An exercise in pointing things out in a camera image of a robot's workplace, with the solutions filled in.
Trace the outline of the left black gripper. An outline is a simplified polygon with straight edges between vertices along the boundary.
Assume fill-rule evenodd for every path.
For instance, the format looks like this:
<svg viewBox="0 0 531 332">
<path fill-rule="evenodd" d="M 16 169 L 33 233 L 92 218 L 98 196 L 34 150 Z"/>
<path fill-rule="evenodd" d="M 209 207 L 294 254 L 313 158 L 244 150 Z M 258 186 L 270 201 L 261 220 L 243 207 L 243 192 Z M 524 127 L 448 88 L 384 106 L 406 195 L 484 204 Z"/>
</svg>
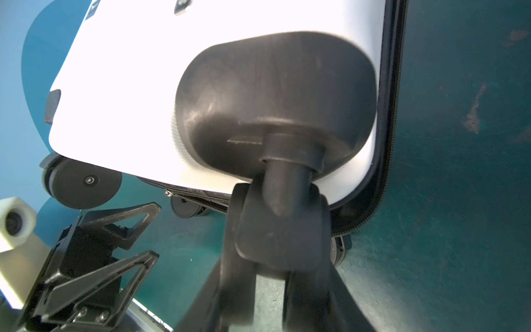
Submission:
<svg viewBox="0 0 531 332">
<path fill-rule="evenodd" d="M 161 212 L 159 204 L 93 210 L 63 230 L 16 323 L 17 331 L 112 331 L 159 259 L 117 260 Z"/>
</svg>

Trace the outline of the black white suitcase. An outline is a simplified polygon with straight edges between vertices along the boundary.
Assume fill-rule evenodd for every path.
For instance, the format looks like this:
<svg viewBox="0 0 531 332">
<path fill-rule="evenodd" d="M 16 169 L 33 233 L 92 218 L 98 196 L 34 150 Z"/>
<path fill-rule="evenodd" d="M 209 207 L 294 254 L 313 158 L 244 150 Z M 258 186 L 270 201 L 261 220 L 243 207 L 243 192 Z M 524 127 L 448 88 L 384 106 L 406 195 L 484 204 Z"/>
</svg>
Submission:
<svg viewBox="0 0 531 332">
<path fill-rule="evenodd" d="M 329 331 L 335 238 L 384 194 L 406 1 L 92 1 L 48 94 L 46 184 L 132 174 L 227 213 L 221 327 L 253 323 L 259 275 L 285 331 Z"/>
</svg>

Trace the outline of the aluminium front rail frame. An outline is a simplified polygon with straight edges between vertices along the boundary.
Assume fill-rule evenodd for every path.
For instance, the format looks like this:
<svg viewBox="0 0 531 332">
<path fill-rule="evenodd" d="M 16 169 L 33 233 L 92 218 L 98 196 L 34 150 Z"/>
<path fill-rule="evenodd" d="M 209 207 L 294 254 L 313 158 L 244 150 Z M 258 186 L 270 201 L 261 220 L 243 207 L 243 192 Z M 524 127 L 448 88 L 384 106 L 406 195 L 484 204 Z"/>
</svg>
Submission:
<svg viewBox="0 0 531 332">
<path fill-rule="evenodd" d="M 127 331 L 173 332 L 174 329 L 138 300 L 133 299 L 122 320 Z"/>
</svg>

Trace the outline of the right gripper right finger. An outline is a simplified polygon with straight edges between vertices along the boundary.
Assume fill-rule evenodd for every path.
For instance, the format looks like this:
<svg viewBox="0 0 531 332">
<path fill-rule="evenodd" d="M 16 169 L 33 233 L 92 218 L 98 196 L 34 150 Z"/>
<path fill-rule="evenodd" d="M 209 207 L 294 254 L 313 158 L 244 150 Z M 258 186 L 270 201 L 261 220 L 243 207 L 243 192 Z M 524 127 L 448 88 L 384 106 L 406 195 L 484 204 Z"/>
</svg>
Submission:
<svg viewBox="0 0 531 332">
<path fill-rule="evenodd" d="M 334 265 L 329 279 L 329 331 L 375 332 L 349 293 Z"/>
</svg>

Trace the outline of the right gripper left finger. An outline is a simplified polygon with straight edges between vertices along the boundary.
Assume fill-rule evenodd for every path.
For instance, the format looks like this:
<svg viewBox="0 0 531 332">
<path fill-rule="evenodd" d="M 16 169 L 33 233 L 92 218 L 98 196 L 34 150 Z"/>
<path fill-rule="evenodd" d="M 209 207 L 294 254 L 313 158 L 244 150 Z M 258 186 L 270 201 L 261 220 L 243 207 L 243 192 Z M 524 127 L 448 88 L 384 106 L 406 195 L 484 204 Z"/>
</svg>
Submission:
<svg viewBox="0 0 531 332">
<path fill-rule="evenodd" d="M 220 305 L 220 265 L 218 260 L 174 331 L 222 331 Z"/>
</svg>

